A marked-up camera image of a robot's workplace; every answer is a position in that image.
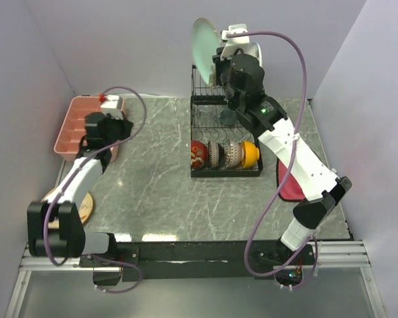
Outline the mint green flower plate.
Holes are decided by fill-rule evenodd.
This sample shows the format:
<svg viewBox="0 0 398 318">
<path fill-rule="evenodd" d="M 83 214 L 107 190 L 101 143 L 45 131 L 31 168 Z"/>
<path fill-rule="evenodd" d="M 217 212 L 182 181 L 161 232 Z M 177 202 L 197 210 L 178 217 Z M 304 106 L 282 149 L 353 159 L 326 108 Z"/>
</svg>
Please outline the mint green flower plate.
<svg viewBox="0 0 398 318">
<path fill-rule="evenodd" d="M 201 78 L 208 87 L 216 85 L 216 65 L 213 56 L 220 45 L 220 37 L 213 24 L 205 18 L 192 26 L 192 55 Z"/>
</svg>

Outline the clear faceted drinking glass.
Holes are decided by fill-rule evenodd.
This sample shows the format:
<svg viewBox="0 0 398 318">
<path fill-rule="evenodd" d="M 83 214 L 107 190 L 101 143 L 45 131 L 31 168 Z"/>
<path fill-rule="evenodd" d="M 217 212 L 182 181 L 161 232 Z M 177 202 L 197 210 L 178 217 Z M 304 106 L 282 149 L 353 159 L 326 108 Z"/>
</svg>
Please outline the clear faceted drinking glass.
<svg viewBox="0 0 398 318">
<path fill-rule="evenodd" d="M 197 111 L 201 117 L 208 116 L 212 113 L 213 107 L 211 105 L 197 105 Z"/>
</svg>

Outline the white grey mug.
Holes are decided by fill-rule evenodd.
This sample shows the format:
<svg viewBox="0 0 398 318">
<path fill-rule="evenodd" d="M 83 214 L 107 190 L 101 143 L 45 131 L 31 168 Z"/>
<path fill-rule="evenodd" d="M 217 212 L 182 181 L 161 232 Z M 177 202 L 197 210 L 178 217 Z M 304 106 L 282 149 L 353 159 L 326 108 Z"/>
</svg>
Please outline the white grey mug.
<svg viewBox="0 0 398 318">
<path fill-rule="evenodd" d="M 230 127 L 237 123 L 235 111 L 231 110 L 227 105 L 222 106 L 222 108 L 214 116 L 214 120 L 221 125 Z"/>
</svg>

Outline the beige bird plate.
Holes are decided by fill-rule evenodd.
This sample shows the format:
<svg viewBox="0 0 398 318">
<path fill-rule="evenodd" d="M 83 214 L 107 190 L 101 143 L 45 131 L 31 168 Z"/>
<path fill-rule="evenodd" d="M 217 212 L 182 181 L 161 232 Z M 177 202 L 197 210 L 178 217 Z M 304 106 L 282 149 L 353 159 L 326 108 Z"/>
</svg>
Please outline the beige bird plate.
<svg viewBox="0 0 398 318">
<path fill-rule="evenodd" d="M 81 220 L 81 223 L 85 225 L 89 218 L 92 216 L 92 213 L 94 212 L 94 200 L 90 192 L 87 192 L 86 196 L 84 197 L 79 209 L 78 209 L 78 214 Z M 48 223 L 48 228 L 49 229 L 59 229 L 59 221 L 55 217 L 50 218 L 50 222 Z"/>
</svg>

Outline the black wire dish rack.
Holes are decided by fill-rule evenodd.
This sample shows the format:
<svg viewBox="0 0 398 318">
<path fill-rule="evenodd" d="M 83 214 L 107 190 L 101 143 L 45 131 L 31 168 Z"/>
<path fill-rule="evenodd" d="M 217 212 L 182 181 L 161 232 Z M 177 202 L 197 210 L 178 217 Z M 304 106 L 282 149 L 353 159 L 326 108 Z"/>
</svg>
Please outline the black wire dish rack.
<svg viewBox="0 0 398 318">
<path fill-rule="evenodd" d="M 197 105 L 211 105 L 213 111 L 208 116 L 199 116 Z M 229 142 L 241 143 L 244 140 L 253 142 L 258 148 L 259 141 L 246 130 L 240 123 L 234 126 L 221 125 L 214 120 L 216 113 L 227 105 L 223 89 L 209 88 L 204 83 L 195 65 L 191 69 L 191 96 L 190 96 L 190 139 L 197 140 L 207 145 L 209 140 L 220 143 L 223 147 Z M 251 167 L 243 169 L 238 166 L 234 169 L 226 169 L 225 166 L 218 169 L 209 167 L 199 170 L 190 169 L 192 178 L 246 178 L 259 177 L 263 171 L 263 161 L 258 159 Z"/>
</svg>

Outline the brown glazed bowl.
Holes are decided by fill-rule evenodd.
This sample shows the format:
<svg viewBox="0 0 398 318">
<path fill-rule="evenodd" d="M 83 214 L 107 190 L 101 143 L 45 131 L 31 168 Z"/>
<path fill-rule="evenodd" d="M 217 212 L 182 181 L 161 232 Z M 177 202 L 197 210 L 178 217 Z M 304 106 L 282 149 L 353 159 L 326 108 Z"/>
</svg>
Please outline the brown glazed bowl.
<svg viewBox="0 0 398 318">
<path fill-rule="evenodd" d="M 216 141 L 209 140 L 207 149 L 209 169 L 222 168 L 225 164 L 224 147 Z"/>
</svg>

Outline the patterned purple bowl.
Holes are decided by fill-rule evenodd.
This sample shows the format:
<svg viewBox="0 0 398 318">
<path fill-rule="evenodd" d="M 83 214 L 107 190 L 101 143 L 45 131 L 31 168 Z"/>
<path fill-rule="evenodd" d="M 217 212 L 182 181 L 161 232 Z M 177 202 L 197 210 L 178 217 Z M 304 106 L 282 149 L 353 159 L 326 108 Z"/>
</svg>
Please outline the patterned purple bowl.
<svg viewBox="0 0 398 318">
<path fill-rule="evenodd" d="M 225 168 L 234 169 L 241 165 L 243 160 L 243 149 L 241 144 L 234 141 L 229 141 L 224 146 Z"/>
</svg>

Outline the white bowl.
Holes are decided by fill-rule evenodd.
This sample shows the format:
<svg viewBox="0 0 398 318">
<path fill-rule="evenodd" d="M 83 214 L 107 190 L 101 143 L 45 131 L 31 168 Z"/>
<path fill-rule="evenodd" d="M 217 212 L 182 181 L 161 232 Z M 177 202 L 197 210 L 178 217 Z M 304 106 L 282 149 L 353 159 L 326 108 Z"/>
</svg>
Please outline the white bowl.
<svg viewBox="0 0 398 318">
<path fill-rule="evenodd" d="M 204 169 L 208 167 L 208 148 L 197 140 L 190 143 L 190 167 L 193 170 Z"/>
</svg>

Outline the orange bowl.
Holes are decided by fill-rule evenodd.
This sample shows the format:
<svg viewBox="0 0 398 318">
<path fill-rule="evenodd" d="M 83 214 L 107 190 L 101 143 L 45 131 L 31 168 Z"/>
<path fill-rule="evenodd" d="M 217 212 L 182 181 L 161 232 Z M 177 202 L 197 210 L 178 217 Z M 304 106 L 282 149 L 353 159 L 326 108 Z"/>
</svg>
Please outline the orange bowl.
<svg viewBox="0 0 398 318">
<path fill-rule="evenodd" d="M 260 150 L 253 142 L 248 140 L 244 140 L 241 143 L 241 149 L 243 150 L 243 158 L 241 160 L 242 168 L 253 167 L 258 159 L 260 159 Z"/>
</svg>

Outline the watermelon pattern plate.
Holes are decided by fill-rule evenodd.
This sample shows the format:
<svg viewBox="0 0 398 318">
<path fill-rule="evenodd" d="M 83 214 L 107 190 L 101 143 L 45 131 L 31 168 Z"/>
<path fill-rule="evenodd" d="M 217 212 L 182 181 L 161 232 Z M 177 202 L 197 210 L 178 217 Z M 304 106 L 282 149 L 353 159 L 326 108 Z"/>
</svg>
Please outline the watermelon pattern plate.
<svg viewBox="0 0 398 318">
<path fill-rule="evenodd" d="M 263 67 L 263 59 L 262 59 L 262 52 L 261 52 L 261 47 L 257 42 L 252 42 L 248 49 L 247 49 L 247 54 L 250 56 L 253 56 L 256 58 L 259 62 L 259 66 Z"/>
</svg>

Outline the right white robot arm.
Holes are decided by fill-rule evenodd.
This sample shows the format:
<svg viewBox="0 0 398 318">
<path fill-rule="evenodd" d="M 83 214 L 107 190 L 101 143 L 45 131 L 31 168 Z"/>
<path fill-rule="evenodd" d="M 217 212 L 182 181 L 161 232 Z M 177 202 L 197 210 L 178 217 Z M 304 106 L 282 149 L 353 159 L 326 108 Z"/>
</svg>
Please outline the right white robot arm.
<svg viewBox="0 0 398 318">
<path fill-rule="evenodd" d="M 222 53 L 222 48 L 217 48 L 212 61 L 216 84 L 223 88 L 228 107 L 285 165 L 304 194 L 293 209 L 293 220 L 277 248 L 279 260 L 292 264 L 300 256 L 300 245 L 339 204 L 352 182 L 346 176 L 337 176 L 319 159 L 300 137 L 286 111 L 265 94 L 265 71 L 256 57 L 241 48 L 235 49 L 230 58 L 224 58 Z"/>
</svg>

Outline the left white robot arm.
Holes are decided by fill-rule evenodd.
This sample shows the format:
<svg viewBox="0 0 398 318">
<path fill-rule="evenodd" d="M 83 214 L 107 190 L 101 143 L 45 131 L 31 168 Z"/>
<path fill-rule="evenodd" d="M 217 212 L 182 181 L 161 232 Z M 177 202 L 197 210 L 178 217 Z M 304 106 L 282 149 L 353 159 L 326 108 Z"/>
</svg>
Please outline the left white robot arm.
<svg viewBox="0 0 398 318">
<path fill-rule="evenodd" d="M 111 148 L 131 138 L 133 123 L 119 112 L 85 117 L 85 135 L 69 174 L 43 201 L 27 208 L 28 246 L 32 256 L 72 258 L 82 255 L 86 233 L 79 208 L 111 161 Z"/>
</svg>

